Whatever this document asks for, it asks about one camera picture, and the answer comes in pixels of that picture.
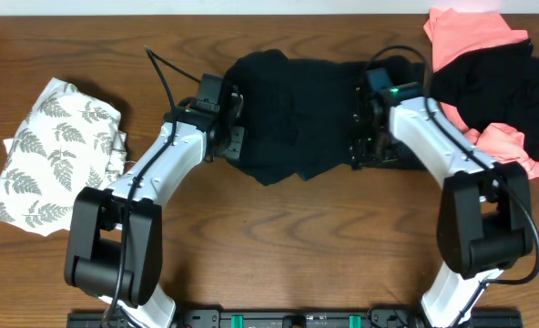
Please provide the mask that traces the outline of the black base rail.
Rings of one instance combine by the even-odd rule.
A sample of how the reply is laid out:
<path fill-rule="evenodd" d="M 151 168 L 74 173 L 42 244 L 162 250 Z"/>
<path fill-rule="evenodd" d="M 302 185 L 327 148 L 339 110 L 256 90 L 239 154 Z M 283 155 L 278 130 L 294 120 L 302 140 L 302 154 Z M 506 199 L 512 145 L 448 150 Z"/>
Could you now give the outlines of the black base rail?
<path fill-rule="evenodd" d="M 101 313 L 70 313 L 66 327 L 100 327 Z M 112 327 L 179 327 L 179 328 L 407 328 L 431 327 L 423 318 L 405 309 L 373 308 L 365 313 L 278 313 L 278 312 L 223 312 L 192 310 L 175 314 L 172 323 L 133 323 L 131 314 L 118 311 L 110 321 Z M 474 311 L 471 319 L 457 327 L 523 328 L 518 311 Z"/>

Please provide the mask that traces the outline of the black garment in pile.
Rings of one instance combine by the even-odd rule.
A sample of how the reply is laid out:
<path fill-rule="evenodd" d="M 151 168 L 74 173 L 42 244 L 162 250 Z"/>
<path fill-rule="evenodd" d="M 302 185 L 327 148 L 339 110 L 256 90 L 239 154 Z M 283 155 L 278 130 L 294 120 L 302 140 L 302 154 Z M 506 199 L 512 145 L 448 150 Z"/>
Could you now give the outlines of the black garment in pile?
<path fill-rule="evenodd" d="M 533 44 L 474 50 L 433 74 L 431 96 L 452 105 L 470 128 L 504 123 L 524 133 L 524 150 L 539 161 L 539 57 Z"/>

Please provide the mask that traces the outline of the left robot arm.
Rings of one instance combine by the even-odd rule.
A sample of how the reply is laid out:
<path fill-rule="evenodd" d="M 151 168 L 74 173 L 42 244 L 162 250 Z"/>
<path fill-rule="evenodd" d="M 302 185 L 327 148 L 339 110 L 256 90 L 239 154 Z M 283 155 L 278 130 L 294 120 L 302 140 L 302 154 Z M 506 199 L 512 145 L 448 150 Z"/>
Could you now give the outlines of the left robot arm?
<path fill-rule="evenodd" d="M 66 283 L 106 302 L 102 313 L 71 313 L 70 327 L 173 327 L 177 305 L 158 281 L 163 209 L 205 159 L 237 159 L 244 129 L 239 88 L 204 77 L 195 97 L 174 104 L 152 146 L 122 177 L 76 196 Z"/>

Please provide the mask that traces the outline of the coral pink garment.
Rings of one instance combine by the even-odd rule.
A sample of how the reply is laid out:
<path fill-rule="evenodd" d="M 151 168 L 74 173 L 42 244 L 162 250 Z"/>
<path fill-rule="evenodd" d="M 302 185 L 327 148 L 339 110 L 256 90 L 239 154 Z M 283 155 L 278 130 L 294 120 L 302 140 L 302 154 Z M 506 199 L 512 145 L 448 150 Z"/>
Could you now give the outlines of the coral pink garment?
<path fill-rule="evenodd" d="M 539 58 L 497 13 L 431 9 L 432 97 L 477 148 L 539 178 Z"/>

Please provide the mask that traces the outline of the white fern-print drawstring bag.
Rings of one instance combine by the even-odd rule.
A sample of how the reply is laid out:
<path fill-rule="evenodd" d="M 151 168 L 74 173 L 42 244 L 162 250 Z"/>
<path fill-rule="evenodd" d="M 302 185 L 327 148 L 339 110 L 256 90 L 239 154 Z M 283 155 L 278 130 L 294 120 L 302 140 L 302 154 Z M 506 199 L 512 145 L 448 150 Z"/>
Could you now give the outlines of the white fern-print drawstring bag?
<path fill-rule="evenodd" d="M 0 221 L 47 236 L 67 230 L 77 194 L 119 178 L 127 151 L 121 114 L 52 78 L 13 138 L 0 175 Z"/>

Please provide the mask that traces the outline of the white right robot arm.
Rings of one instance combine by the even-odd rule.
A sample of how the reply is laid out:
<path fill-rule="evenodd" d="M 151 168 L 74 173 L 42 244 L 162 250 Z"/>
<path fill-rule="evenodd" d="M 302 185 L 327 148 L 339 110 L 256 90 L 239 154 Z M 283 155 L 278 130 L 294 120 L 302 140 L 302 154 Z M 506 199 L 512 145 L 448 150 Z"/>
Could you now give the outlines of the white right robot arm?
<path fill-rule="evenodd" d="M 520 327 L 517 311 L 477 311 L 493 285 L 519 286 L 539 272 L 539 232 L 528 178 L 468 141 L 418 83 L 367 79 L 350 151 L 356 167 L 394 167 L 407 148 L 432 174 L 442 195 L 436 228 L 442 266 L 414 313 L 372 310 L 373 327 Z"/>

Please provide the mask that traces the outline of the black garment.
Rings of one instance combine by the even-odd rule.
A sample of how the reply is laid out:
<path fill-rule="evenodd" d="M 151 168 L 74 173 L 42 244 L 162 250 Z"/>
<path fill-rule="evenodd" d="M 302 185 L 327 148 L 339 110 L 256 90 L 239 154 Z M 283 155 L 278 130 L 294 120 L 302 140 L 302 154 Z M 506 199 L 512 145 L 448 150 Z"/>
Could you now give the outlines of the black garment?
<path fill-rule="evenodd" d="M 504 123 L 524 133 L 524 150 L 539 161 L 539 57 L 533 44 L 474 50 L 433 74 L 431 96 L 452 105 L 470 128 Z"/>
<path fill-rule="evenodd" d="M 225 74 L 244 97 L 246 131 L 232 166 L 267 186 L 351 165 L 362 62 L 289 59 L 277 49 L 240 58 Z"/>

